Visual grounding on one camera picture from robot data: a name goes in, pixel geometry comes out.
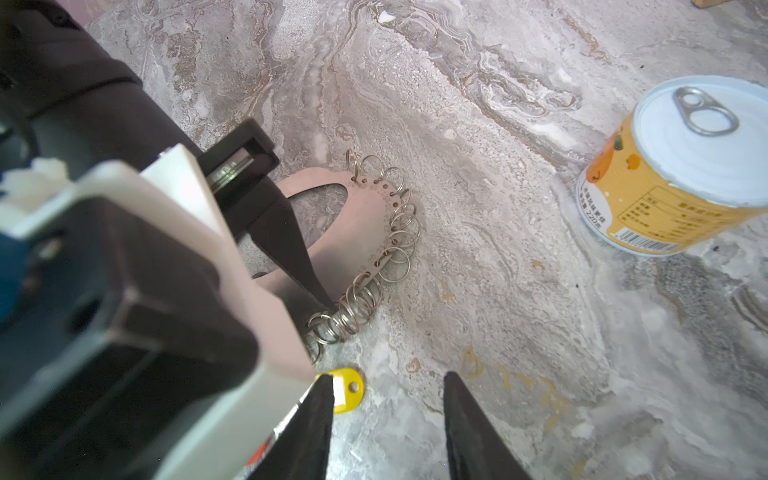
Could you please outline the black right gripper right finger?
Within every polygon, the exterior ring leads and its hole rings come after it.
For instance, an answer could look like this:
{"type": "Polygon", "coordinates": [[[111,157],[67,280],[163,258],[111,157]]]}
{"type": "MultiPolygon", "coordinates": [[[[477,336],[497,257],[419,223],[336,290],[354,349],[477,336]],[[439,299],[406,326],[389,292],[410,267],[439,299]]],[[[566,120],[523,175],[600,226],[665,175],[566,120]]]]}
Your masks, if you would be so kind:
{"type": "Polygon", "coordinates": [[[444,377],[443,409],[451,479],[531,480],[453,371],[444,377]]]}

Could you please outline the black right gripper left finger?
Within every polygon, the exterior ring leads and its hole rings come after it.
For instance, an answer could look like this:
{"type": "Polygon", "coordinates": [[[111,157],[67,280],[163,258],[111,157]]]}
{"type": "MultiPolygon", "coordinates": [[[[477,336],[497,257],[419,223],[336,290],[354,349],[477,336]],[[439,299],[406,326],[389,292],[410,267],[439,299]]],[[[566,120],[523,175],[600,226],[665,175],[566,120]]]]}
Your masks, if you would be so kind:
{"type": "Polygon", "coordinates": [[[248,479],[324,480],[333,417],[333,380],[329,375],[320,375],[282,435],[248,479]]]}

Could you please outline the red key tag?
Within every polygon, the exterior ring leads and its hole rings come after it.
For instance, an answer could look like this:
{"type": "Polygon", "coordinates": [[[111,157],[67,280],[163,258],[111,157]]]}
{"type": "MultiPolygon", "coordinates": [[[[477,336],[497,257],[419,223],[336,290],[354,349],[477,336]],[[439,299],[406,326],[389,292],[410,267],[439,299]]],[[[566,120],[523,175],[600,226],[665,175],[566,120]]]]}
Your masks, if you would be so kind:
{"type": "Polygon", "coordinates": [[[296,404],[289,413],[278,423],[278,425],[272,430],[272,433],[267,437],[265,442],[259,447],[255,454],[250,458],[245,467],[241,470],[238,479],[247,479],[263,461],[264,457],[272,449],[278,438],[282,435],[287,428],[290,421],[295,416],[299,405],[296,404]]]}

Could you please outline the yellow key tag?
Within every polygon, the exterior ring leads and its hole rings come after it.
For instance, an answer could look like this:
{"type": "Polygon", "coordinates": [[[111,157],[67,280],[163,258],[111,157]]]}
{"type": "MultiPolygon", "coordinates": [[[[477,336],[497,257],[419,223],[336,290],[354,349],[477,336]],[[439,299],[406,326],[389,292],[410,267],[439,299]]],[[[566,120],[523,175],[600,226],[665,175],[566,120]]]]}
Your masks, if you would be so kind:
{"type": "Polygon", "coordinates": [[[325,372],[333,380],[334,414],[354,411],[363,400],[363,376],[353,368],[340,368],[325,372]]]}

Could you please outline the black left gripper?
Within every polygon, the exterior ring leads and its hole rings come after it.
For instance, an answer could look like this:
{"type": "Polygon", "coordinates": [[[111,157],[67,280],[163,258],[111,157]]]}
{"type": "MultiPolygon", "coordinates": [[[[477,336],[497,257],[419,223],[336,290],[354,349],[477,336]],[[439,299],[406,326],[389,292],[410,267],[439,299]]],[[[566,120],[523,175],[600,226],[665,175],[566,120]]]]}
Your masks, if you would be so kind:
{"type": "Polygon", "coordinates": [[[269,177],[280,163],[274,143],[249,118],[205,151],[198,164],[236,239],[254,244],[325,307],[334,301],[318,279],[290,202],[269,177]]]}

